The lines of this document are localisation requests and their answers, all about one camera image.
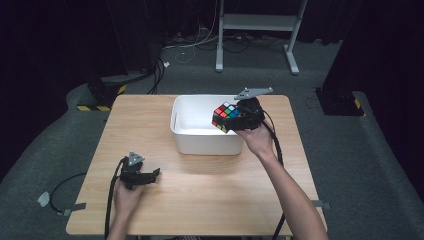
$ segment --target hand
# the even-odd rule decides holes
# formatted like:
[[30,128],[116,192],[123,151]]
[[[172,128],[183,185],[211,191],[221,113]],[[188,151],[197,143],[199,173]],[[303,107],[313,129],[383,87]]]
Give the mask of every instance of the hand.
[[271,134],[263,123],[254,130],[236,131],[236,133],[246,141],[249,150],[257,157],[274,154]]
[[113,194],[116,214],[130,217],[137,209],[140,203],[141,193],[145,187],[145,185],[141,185],[136,186],[136,188],[133,190],[128,190],[125,187],[124,182],[122,182],[120,179],[117,179]]

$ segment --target black curtain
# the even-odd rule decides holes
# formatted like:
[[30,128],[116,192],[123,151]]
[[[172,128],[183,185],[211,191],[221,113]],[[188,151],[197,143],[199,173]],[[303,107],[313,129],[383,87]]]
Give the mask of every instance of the black curtain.
[[362,0],[309,0],[298,40],[324,44],[345,39]]
[[365,92],[386,140],[424,201],[424,1],[363,1],[322,87]]
[[0,179],[86,82],[63,1],[0,2]]

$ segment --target yellow and black tape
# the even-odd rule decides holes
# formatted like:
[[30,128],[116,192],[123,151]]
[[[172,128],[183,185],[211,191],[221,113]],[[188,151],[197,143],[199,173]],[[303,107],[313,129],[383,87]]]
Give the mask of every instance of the yellow and black tape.
[[118,95],[123,94],[125,92],[125,89],[127,89],[127,84],[125,84],[124,86],[122,86],[121,88],[119,88]]
[[359,103],[358,99],[355,98],[355,106],[357,109],[361,109],[361,103]]
[[[110,96],[111,98],[116,98],[117,96],[123,94],[125,92],[125,89],[127,88],[127,85],[123,85],[121,86],[119,89],[117,89],[115,87],[115,91],[116,91],[116,95],[113,96],[113,94]],[[89,104],[84,103],[84,104],[77,104],[77,108],[80,111],[85,111],[85,112],[90,112],[90,111],[102,111],[102,112],[108,112],[110,110],[112,110],[112,103],[111,106],[106,106],[106,105],[97,105],[95,102],[90,101]]]
[[87,106],[87,105],[78,105],[78,110],[80,111],[102,111],[102,112],[108,112],[111,110],[111,107],[108,106]]

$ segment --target dark background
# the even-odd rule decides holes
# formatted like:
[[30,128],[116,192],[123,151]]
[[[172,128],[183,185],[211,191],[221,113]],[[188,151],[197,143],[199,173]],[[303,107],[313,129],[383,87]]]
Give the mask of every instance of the dark background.
[[[211,25],[213,1],[164,3],[168,36],[193,34],[197,15]],[[299,2],[226,4],[238,13],[294,14]],[[344,40],[325,89],[336,98],[353,90],[366,93],[388,143],[423,199],[422,12],[422,1],[309,0],[298,40]],[[3,178],[34,138],[67,110],[67,93],[93,75],[81,59],[85,52],[65,1],[3,0],[0,24]]]

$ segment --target wooden table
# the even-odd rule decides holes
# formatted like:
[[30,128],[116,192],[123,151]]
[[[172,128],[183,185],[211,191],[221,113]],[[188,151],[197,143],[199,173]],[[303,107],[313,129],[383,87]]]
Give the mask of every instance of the wooden table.
[[[177,151],[170,117],[175,95],[121,95],[114,103],[76,203],[69,234],[102,235],[109,185],[128,152],[146,158],[142,172],[161,168],[145,189],[129,228],[131,235],[272,235],[282,210],[259,160],[243,146],[236,156],[183,155]],[[317,192],[289,99],[258,97],[276,126],[287,171],[311,200]],[[321,218],[325,219],[321,209]],[[281,235],[291,235],[285,223]]]

